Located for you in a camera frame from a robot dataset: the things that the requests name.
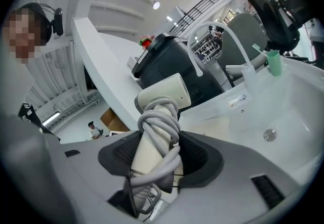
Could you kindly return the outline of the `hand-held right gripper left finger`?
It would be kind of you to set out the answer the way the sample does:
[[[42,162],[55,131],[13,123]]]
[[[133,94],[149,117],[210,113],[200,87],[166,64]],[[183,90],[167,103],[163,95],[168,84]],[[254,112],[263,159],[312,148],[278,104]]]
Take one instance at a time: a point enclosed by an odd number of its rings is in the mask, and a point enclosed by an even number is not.
[[[43,135],[43,215],[54,223],[138,223],[126,157],[140,133],[61,144]]]

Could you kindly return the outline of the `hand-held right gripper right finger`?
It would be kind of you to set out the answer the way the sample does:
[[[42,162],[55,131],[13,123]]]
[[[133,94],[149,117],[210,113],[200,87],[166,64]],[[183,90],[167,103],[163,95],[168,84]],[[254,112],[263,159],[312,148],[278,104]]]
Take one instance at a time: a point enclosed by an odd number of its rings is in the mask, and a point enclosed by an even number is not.
[[[157,223],[275,223],[302,192],[286,172],[245,146],[180,133],[183,176]]]

